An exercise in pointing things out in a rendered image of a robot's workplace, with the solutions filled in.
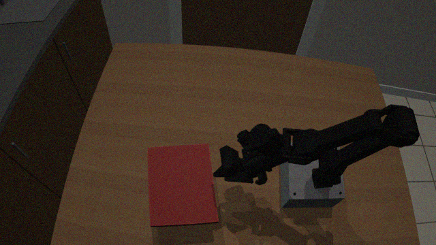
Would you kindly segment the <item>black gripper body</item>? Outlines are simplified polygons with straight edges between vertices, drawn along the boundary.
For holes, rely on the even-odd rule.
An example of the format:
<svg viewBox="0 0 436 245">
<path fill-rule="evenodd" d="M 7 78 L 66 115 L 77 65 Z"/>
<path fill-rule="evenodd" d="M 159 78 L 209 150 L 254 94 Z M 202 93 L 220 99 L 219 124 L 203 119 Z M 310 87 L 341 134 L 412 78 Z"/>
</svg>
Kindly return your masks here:
<svg viewBox="0 0 436 245">
<path fill-rule="evenodd" d="M 246 172 L 249 178 L 257 178 L 255 181 L 257 185 L 266 183 L 267 173 L 272 171 L 272 168 L 265 156 L 257 149 L 250 153 L 244 153 L 243 158 L 240 158 L 238 151 L 224 146 L 219 149 L 221 156 L 222 169 L 229 173 L 235 174 L 237 172 Z"/>
</svg>

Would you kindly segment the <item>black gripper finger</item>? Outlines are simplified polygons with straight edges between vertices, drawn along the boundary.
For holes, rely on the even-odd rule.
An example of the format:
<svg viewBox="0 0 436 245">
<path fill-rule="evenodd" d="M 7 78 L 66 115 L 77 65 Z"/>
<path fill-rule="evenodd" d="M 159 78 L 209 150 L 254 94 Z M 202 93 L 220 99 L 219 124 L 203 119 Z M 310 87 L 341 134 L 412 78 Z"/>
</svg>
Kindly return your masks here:
<svg viewBox="0 0 436 245">
<path fill-rule="evenodd" d="M 253 179 L 248 177 L 248 174 L 244 171 L 235 173 L 235 177 L 225 177 L 225 181 L 228 182 L 247 182 L 253 184 Z"/>
<path fill-rule="evenodd" d="M 235 174 L 229 174 L 222 169 L 222 165 L 213 173 L 214 177 L 235 177 Z"/>
</svg>

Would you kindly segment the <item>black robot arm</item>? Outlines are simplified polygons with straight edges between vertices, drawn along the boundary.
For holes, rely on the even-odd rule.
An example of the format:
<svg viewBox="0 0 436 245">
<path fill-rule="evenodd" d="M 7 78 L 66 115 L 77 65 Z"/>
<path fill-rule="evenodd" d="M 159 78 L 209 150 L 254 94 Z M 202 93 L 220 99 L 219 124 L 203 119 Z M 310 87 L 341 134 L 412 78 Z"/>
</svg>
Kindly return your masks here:
<svg viewBox="0 0 436 245">
<path fill-rule="evenodd" d="M 382 122 L 384 115 L 387 116 Z M 348 165 L 388 146 L 401 148 L 415 144 L 419 136 L 414 111 L 404 105 L 390 104 L 319 131 L 283 128 L 280 135 L 275 128 L 261 123 L 250 132 L 241 131 L 237 141 L 244 148 L 243 154 L 257 149 L 271 167 L 286 162 L 307 165 L 318 160 L 319 167 L 312 169 L 313 185 L 318 189 L 340 184 Z M 340 150 L 334 149 L 346 144 L 349 145 Z"/>
</svg>

